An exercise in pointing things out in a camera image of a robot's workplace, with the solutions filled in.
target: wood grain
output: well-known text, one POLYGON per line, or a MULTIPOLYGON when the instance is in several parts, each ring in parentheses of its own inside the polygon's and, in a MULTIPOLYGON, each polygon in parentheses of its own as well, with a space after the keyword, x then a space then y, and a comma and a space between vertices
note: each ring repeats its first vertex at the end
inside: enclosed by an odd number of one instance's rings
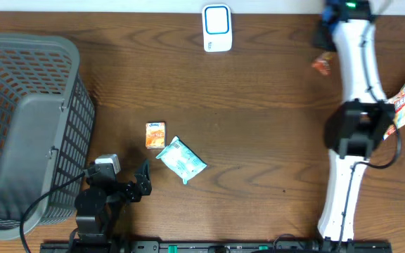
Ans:
MULTIPOLYGON (((120 180, 151 160, 153 193, 129 207, 117 230, 162 240, 273 240, 314 237, 325 201, 328 156, 323 124, 341 97, 338 60, 322 77, 310 67, 321 51, 310 39, 315 15, 234 15, 233 49, 205 53, 200 15, 0 13, 0 32, 63 36, 81 53, 80 73, 97 105, 89 160, 120 156, 120 180), (209 167, 184 186, 146 150, 145 123, 166 121, 209 167)), ((382 85, 405 82, 405 17, 378 21, 382 85)), ((405 252, 403 155, 369 169, 355 218, 356 239, 389 240, 405 252)), ((373 161, 391 158, 394 138, 373 161)), ((67 240, 73 219, 35 228, 32 250, 67 240)), ((22 252, 19 240, 0 252, 22 252)))

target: white power adapter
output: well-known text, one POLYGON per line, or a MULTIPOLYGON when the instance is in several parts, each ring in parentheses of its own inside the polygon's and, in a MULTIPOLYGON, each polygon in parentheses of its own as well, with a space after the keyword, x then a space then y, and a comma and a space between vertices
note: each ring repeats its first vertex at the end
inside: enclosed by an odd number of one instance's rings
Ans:
POLYGON ((202 32, 206 52, 232 48, 231 9, 226 4, 210 4, 202 9, 202 32))

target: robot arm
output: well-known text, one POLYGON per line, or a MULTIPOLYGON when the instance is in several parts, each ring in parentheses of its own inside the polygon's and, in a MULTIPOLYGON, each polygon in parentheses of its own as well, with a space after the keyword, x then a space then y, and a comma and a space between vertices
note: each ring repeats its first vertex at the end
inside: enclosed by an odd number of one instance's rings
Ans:
POLYGON ((393 104, 384 102, 387 98, 379 80, 375 25, 371 23, 369 4, 361 3, 355 6, 361 7, 357 10, 349 8, 345 1, 328 1, 327 11, 336 15, 334 22, 330 15, 323 15, 331 21, 326 29, 338 52, 343 83, 343 105, 328 120, 325 129, 330 176, 318 224, 321 236, 333 241, 354 238, 354 213, 366 169, 366 165, 356 163, 368 161, 394 115, 393 104))
POLYGON ((78 240, 70 238, 68 252, 121 252, 129 248, 126 240, 112 235, 113 226, 125 204, 140 202, 150 195, 149 161, 134 174, 137 182, 120 183, 116 174, 121 171, 115 154, 102 155, 85 170, 90 187, 75 200, 78 240))

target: light blue snack bag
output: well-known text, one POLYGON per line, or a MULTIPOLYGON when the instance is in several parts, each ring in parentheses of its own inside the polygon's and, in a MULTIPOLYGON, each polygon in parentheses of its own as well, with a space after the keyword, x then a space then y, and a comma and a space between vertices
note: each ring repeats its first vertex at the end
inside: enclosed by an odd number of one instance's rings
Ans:
POLYGON ((177 136, 156 158, 180 176, 184 184, 207 166, 177 136))

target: laundry basket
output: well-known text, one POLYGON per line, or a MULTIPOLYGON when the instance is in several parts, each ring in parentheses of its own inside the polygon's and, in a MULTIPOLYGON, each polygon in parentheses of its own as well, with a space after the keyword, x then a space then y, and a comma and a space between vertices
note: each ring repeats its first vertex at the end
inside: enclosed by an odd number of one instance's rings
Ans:
MULTIPOLYGON (((78 67, 67 39, 0 34, 0 240, 18 237, 30 204, 84 168, 95 110, 78 67)), ((40 202, 25 231, 71 216, 80 183, 40 202)))

